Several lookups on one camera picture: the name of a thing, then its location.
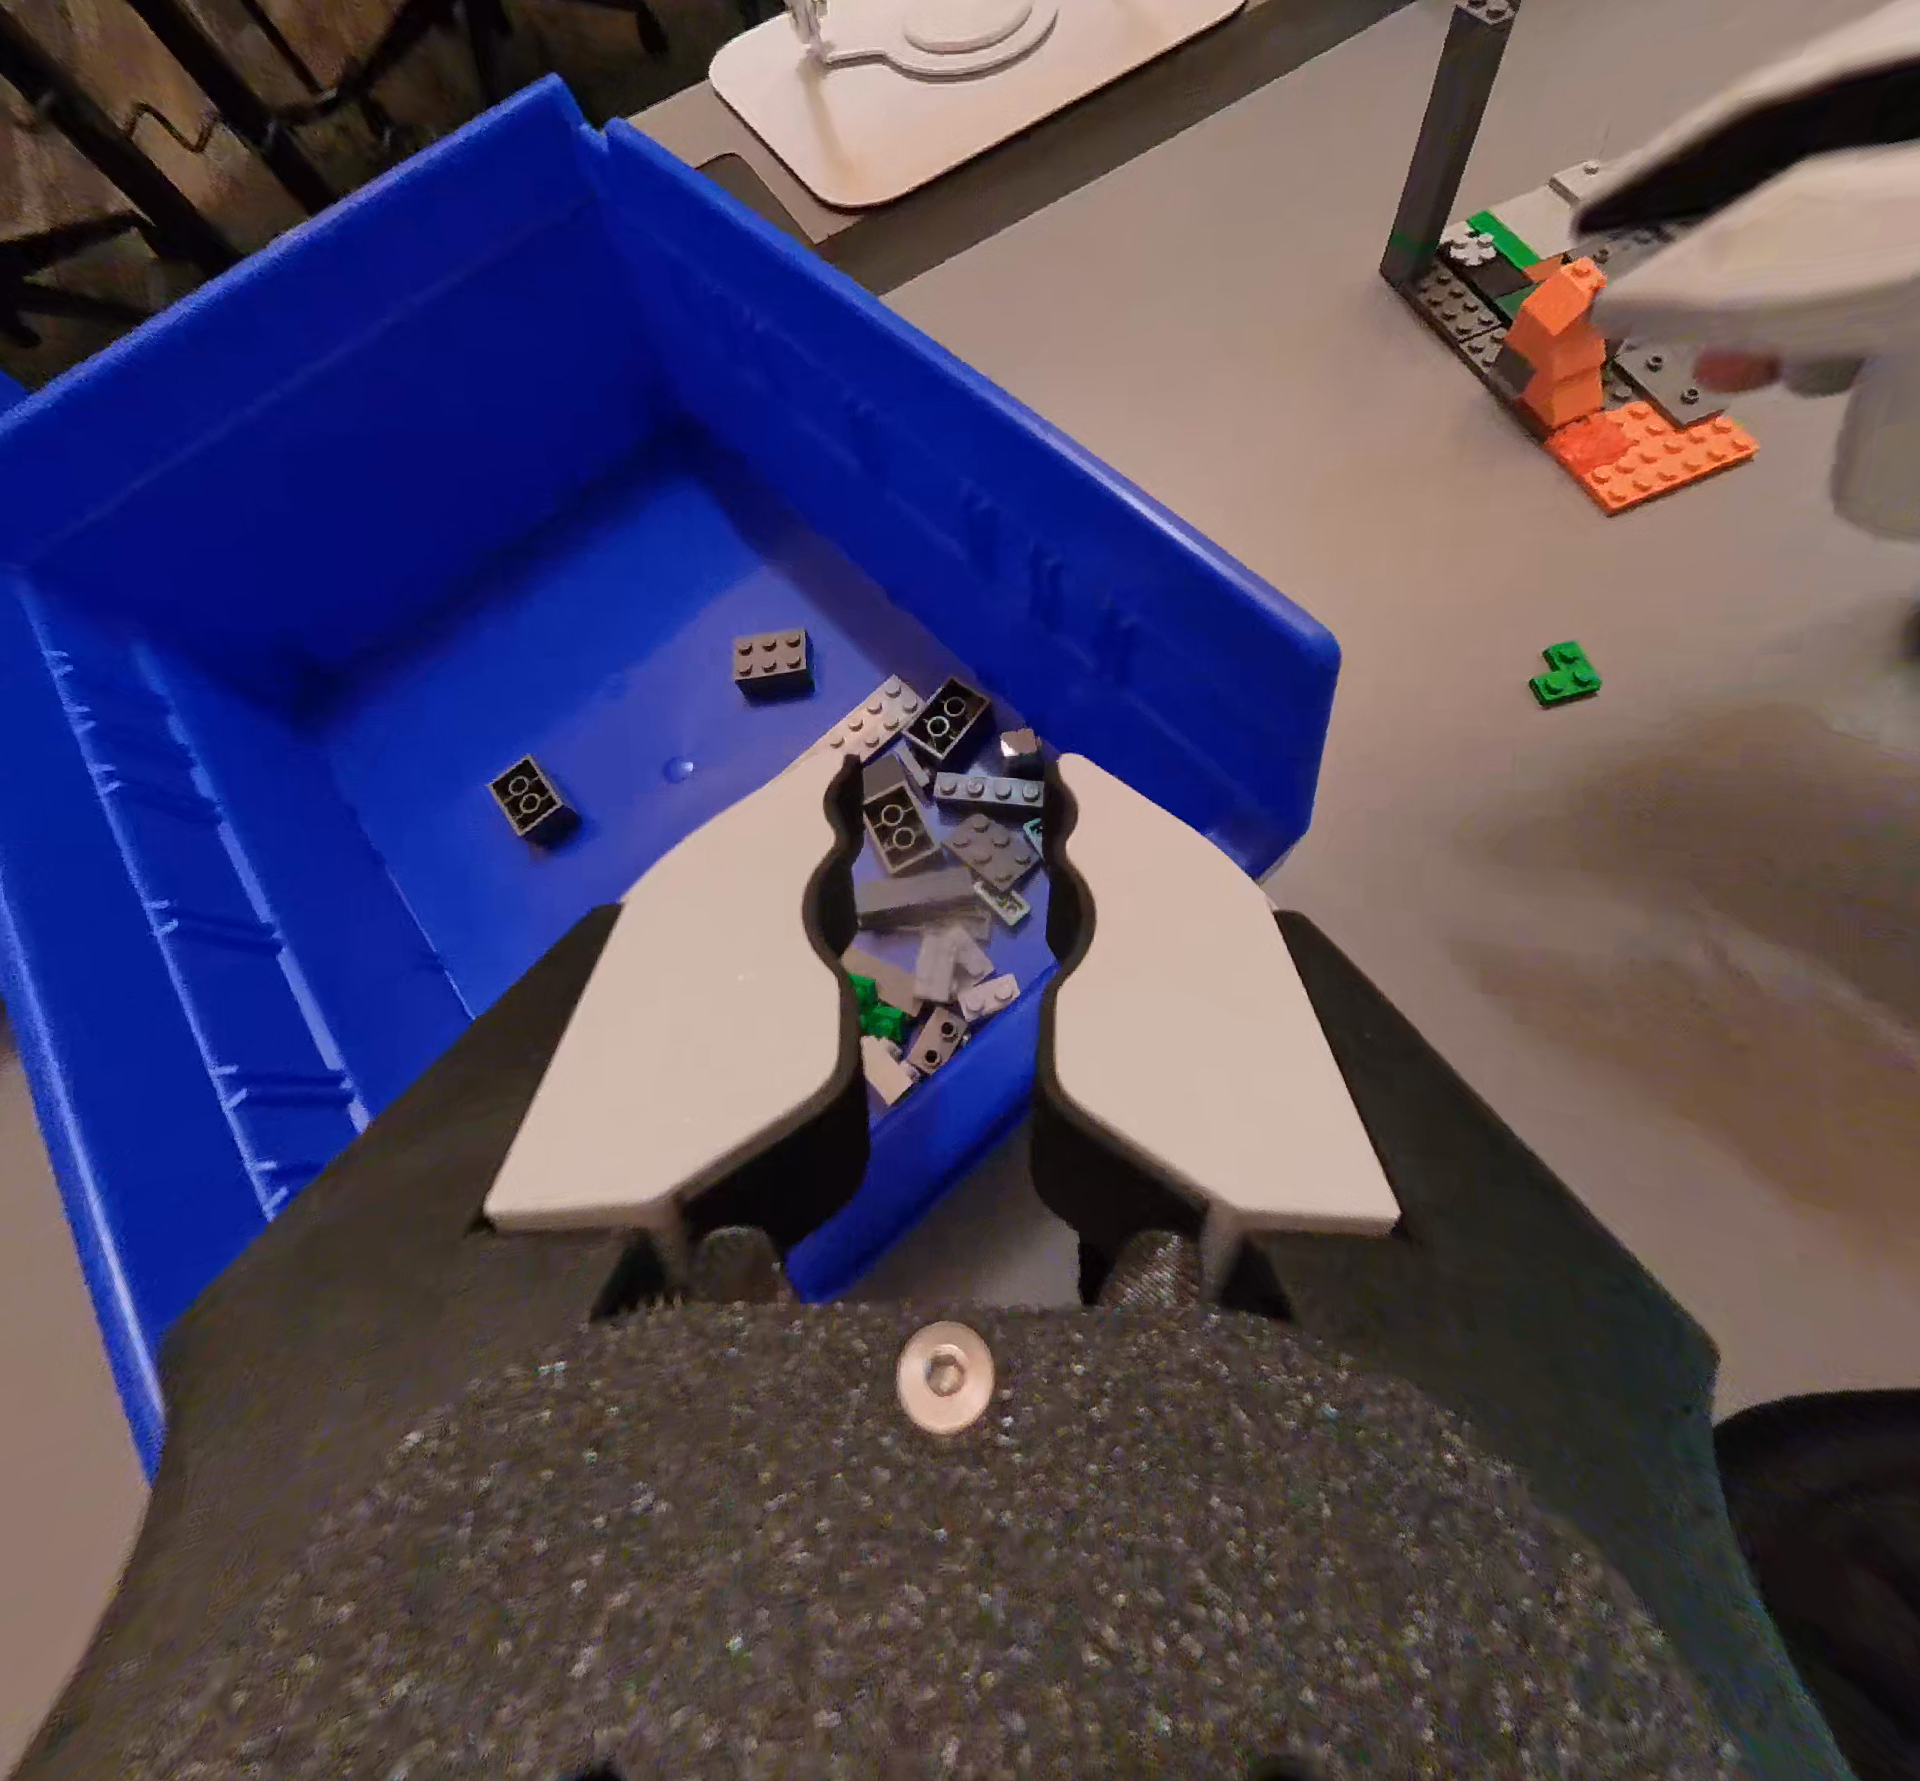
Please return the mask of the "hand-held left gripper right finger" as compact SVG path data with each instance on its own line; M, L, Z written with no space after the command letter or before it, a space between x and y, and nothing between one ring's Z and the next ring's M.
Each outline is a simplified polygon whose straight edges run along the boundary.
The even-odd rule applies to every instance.
M1046 788L1032 1170L1094 1245L1401 1220L1262 887L1088 754Z

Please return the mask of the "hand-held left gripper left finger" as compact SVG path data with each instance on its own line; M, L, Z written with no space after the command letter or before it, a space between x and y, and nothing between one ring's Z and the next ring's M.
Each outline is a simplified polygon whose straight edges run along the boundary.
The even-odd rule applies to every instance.
M484 1199L496 1232L804 1239L853 1199L860 793L853 759L804 754L628 889Z

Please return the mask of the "grey and orange lego build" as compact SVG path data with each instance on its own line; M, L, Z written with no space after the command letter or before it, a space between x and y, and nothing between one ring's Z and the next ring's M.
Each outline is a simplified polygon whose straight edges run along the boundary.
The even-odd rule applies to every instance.
M1677 236L1574 231L1601 163L1453 215L1517 16L1521 0L1453 9L1378 275L1604 514L1625 514L1750 461L1758 441L1690 357L1601 337L1601 289Z

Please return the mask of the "white stand base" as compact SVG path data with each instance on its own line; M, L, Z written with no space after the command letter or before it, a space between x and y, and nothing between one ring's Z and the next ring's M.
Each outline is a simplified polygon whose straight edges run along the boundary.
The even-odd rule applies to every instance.
M1234 16L1245 0L781 0L708 80L828 209L885 208Z

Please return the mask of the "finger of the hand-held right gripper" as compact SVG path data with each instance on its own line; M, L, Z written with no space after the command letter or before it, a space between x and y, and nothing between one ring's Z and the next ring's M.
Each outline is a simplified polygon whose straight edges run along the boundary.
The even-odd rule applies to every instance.
M1790 169L1593 302L1611 337L1877 358L1918 344L1915 169Z
M1918 140L1918 6L1890 1L1718 91L1609 167L1579 236L1701 222L1825 155Z

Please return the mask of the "small dark grey lego brick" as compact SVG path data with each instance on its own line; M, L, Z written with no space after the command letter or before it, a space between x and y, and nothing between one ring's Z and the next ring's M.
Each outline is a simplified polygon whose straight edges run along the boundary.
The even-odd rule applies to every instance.
M532 754L501 770L489 792L514 840L530 847L553 849L583 827L579 809Z

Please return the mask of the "blue plastic storage bin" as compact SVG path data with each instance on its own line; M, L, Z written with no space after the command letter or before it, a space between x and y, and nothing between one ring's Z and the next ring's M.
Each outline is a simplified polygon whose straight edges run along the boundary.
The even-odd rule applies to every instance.
M1262 876L1334 636L548 80L5 415L5 1007L152 1473L159 1342L519 977L885 673ZM732 642L804 627L815 692ZM536 849L490 779L583 815Z

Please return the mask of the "black office chair seat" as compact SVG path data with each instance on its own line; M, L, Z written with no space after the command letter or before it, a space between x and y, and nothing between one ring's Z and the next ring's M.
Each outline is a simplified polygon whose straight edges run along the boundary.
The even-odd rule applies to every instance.
M1715 1430L1759 1598L1855 1776L1918 1774L1918 1394L1798 1396Z

